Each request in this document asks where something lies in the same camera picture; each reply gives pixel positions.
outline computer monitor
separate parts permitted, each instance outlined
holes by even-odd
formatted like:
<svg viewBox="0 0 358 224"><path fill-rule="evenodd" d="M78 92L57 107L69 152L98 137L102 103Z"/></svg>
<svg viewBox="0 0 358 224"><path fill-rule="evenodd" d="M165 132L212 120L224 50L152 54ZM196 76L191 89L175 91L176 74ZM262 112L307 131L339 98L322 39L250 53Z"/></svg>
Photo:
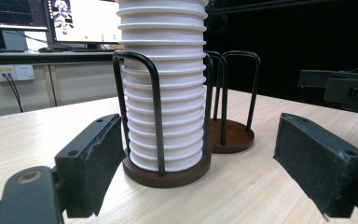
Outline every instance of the computer monitor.
<svg viewBox="0 0 358 224"><path fill-rule="evenodd" d="M0 49L6 48L5 30L46 32L43 0L0 0Z"/></svg>
<svg viewBox="0 0 358 224"><path fill-rule="evenodd" d="M118 3L108 0L48 0L50 32L54 43L116 44L121 39L118 30Z"/></svg>

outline brown round base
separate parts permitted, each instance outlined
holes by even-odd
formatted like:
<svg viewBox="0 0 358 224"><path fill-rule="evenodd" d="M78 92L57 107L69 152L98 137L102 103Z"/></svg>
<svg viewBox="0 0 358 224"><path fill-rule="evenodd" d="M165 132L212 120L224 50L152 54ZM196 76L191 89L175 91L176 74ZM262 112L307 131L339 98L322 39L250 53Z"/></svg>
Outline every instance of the brown round base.
<svg viewBox="0 0 358 224"><path fill-rule="evenodd" d="M220 144L221 119L210 119L208 149L216 154L229 154L242 152L251 147L255 140L255 134L251 130L246 132L246 125L233 120L227 120L226 144Z"/></svg>
<svg viewBox="0 0 358 224"><path fill-rule="evenodd" d="M130 160L128 150L127 158L123 161L124 172L134 181L152 188L170 189L181 187L203 177L211 167L211 153L203 155L199 163L180 172L167 172L165 176L158 172L146 171L139 168Z"/></svg>

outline screw hole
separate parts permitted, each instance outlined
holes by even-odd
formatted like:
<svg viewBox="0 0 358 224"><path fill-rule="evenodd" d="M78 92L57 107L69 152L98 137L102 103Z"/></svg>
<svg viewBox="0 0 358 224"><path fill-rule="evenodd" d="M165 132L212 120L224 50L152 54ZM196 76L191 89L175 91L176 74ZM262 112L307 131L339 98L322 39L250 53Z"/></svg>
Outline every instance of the screw hole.
<svg viewBox="0 0 358 224"><path fill-rule="evenodd" d="M77 154L77 151L70 151L68 153L68 156L75 156Z"/></svg>
<svg viewBox="0 0 358 224"><path fill-rule="evenodd" d="M356 153L354 153L352 151L345 151L345 153L347 153L350 156L356 156Z"/></svg>
<svg viewBox="0 0 358 224"><path fill-rule="evenodd" d="M21 184L27 184L27 183L33 182L34 180L39 178L41 175L42 175L42 172L40 172L38 170L28 171L27 173L19 176L19 178L17 178L17 182L19 182Z"/></svg>

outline dark background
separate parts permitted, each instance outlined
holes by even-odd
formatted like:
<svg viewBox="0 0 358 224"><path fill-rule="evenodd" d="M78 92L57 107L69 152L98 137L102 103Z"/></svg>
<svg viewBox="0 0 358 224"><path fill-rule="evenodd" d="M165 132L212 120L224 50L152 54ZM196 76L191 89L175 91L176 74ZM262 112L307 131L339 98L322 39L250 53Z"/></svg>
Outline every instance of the dark background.
<svg viewBox="0 0 358 224"><path fill-rule="evenodd" d="M224 8L244 3L226 0L215 5ZM341 108L339 103L324 101L323 88L301 89L297 82L302 69L358 68L358 0L228 12L210 15L205 24L208 27L205 49L220 53L240 49L258 54L261 59L258 93ZM251 92L255 61L233 57L228 59L228 65L229 88Z"/></svg>

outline desk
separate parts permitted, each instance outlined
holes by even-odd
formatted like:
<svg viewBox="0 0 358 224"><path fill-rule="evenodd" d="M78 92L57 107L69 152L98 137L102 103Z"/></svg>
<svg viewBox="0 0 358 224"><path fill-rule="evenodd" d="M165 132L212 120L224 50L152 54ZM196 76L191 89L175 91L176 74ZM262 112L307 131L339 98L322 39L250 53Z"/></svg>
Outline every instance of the desk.
<svg viewBox="0 0 358 224"><path fill-rule="evenodd" d="M229 91L227 117L246 123L251 94ZM93 120L118 113L117 98L0 117L0 198L6 180L54 156ZM175 189L142 186L122 166L98 217L66 223L327 223L313 202L273 158L280 114L313 120L358 147L358 114L257 96L255 145L242 153L212 155L208 173ZM358 223L351 219L329 223Z"/></svg>

